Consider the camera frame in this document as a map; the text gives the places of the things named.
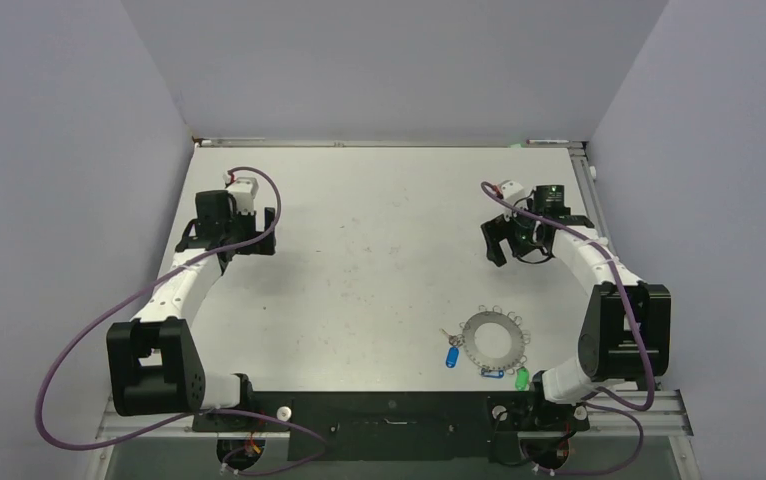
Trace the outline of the blue key tag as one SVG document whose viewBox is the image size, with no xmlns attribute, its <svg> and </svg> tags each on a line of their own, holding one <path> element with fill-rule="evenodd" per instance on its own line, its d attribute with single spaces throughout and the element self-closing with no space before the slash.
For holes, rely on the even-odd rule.
<svg viewBox="0 0 766 480">
<path fill-rule="evenodd" d="M 456 367 L 457 362 L 459 358 L 459 348 L 456 346 L 451 346 L 446 354 L 445 357 L 445 366 L 449 369 L 453 369 Z"/>
</svg>

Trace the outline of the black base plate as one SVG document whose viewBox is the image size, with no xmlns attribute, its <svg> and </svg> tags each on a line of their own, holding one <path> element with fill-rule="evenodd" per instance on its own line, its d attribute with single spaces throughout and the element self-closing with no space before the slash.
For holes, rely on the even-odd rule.
<svg viewBox="0 0 766 480">
<path fill-rule="evenodd" d="M 575 406 L 533 392 L 257 392 L 253 417 L 208 413 L 199 433 L 253 438 L 264 451 L 282 447 L 288 460 L 436 461 L 485 457 L 514 463 L 525 446 L 535 454 L 562 435 L 586 432 Z"/>
</svg>

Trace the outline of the small silver key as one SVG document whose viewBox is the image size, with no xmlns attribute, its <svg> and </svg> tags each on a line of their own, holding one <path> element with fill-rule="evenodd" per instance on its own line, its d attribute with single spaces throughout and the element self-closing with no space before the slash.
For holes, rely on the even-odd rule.
<svg viewBox="0 0 766 480">
<path fill-rule="evenodd" d="M 461 333 L 451 334 L 444 329 L 440 329 L 448 344 L 453 348 L 460 348 L 463 345 L 463 335 Z"/>
</svg>

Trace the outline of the green key tag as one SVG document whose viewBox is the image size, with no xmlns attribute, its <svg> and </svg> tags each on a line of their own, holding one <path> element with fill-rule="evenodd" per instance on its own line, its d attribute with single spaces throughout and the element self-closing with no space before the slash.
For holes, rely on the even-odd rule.
<svg viewBox="0 0 766 480">
<path fill-rule="evenodd" d="M 517 391 L 526 391 L 530 384 L 530 372 L 527 368 L 519 368 L 516 371 L 514 387 Z"/>
</svg>

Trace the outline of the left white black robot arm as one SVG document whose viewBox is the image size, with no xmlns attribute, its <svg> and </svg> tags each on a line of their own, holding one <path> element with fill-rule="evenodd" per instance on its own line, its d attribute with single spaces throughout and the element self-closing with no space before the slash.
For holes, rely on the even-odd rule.
<svg viewBox="0 0 766 480">
<path fill-rule="evenodd" d="M 248 377 L 205 369 L 191 325 L 211 287 L 236 255 L 272 255 L 276 210 L 254 207 L 258 184 L 241 178 L 195 196 L 195 217 L 176 244 L 170 278 L 146 305 L 106 335 L 113 403 L 121 416 L 195 413 L 218 409 L 233 430 L 255 421 L 257 403 Z"/>
</svg>

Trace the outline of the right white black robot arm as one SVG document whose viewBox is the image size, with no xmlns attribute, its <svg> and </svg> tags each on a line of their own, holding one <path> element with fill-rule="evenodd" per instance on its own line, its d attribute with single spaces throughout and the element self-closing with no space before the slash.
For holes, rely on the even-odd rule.
<svg viewBox="0 0 766 480">
<path fill-rule="evenodd" d="M 564 404 L 604 394 L 635 411 L 654 402 L 656 379 L 669 364 L 672 297 L 662 284 L 634 274 L 608 248 L 594 223 L 572 213 L 562 185 L 526 191 L 514 181 L 484 181 L 481 191 L 502 213 L 482 224 L 486 257 L 495 266 L 531 253 L 564 265 L 589 300 L 572 356 L 539 373 L 540 389 L 526 397 L 524 414 L 548 428 Z"/>
</svg>

